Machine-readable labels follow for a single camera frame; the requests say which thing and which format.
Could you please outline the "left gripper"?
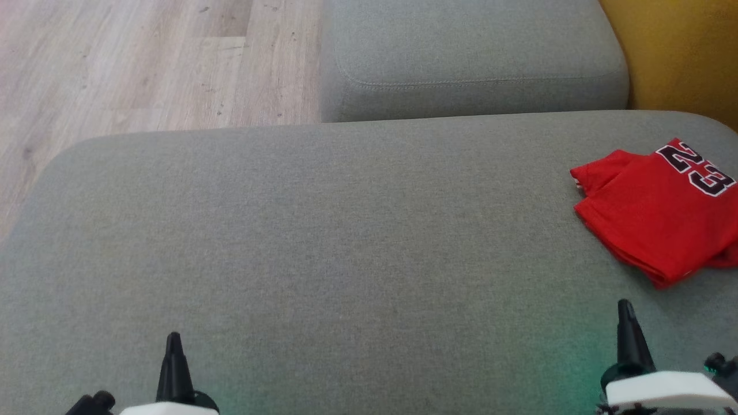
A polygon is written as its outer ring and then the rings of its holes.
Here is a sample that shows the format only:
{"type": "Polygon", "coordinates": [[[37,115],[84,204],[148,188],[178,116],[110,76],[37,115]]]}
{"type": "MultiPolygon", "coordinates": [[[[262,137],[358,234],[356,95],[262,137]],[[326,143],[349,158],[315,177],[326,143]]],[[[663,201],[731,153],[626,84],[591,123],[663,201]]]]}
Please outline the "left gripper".
{"type": "MultiPolygon", "coordinates": [[[[100,390],[94,395],[84,395],[65,415],[114,415],[116,401],[111,393],[100,390]]],[[[159,371],[156,402],[130,406],[118,415],[220,415],[219,407],[207,394],[194,391],[181,335],[167,336],[164,357],[159,371]],[[175,400],[171,399],[171,361],[175,340],[175,400]]]]}

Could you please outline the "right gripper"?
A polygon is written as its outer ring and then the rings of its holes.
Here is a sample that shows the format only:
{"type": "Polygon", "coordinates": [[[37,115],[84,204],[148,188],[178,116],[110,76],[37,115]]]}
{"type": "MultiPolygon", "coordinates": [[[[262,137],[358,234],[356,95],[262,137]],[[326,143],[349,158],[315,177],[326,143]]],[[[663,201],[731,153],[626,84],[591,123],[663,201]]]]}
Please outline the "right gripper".
{"type": "Polygon", "coordinates": [[[602,375],[599,415],[738,415],[738,356],[710,354],[702,372],[646,368],[654,365],[633,305],[620,299],[617,363],[602,375]]]}

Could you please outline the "red white basketball jersey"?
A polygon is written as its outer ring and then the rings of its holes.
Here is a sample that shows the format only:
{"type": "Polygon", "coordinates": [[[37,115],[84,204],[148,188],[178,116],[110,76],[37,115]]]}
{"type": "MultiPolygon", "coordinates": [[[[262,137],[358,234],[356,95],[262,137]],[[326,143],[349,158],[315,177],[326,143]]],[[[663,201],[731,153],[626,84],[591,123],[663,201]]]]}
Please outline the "red white basketball jersey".
{"type": "Polygon", "coordinates": [[[703,268],[738,268],[738,180],[675,138],[570,170],[575,212],[618,260],[659,289],[703,268]]]}

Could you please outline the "large grey sofa seat cushion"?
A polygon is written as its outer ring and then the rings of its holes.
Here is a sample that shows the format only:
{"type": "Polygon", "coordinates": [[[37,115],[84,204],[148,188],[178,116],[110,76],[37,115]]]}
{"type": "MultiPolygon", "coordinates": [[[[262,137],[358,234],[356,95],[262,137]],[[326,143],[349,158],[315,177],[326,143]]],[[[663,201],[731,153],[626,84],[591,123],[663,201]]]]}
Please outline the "large grey sofa seat cushion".
{"type": "Polygon", "coordinates": [[[155,398],[166,338],[222,413],[594,413],[634,304],[659,369],[738,354],[738,270],[671,289],[581,223],[570,168],[738,135],[570,111],[88,139],[0,251],[0,415],[155,398]]]}

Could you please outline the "yellow sofa backrest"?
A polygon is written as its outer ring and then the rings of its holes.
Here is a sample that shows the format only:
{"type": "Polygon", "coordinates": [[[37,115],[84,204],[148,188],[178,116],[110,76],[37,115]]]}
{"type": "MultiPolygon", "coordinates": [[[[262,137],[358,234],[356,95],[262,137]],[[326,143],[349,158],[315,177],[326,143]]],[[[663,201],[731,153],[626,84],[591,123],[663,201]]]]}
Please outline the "yellow sofa backrest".
{"type": "Polygon", "coordinates": [[[599,0],[626,59],[631,110],[684,111],[738,132],[738,0],[599,0]]]}

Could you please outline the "grey sofa cushion with seam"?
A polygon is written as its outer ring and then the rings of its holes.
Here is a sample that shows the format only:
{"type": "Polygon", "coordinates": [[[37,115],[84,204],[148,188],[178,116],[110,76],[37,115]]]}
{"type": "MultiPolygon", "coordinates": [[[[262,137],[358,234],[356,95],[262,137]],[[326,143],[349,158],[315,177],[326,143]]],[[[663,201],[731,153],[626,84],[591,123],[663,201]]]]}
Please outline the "grey sofa cushion with seam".
{"type": "Polygon", "coordinates": [[[324,0],[323,122],[624,110],[598,0],[324,0]]]}

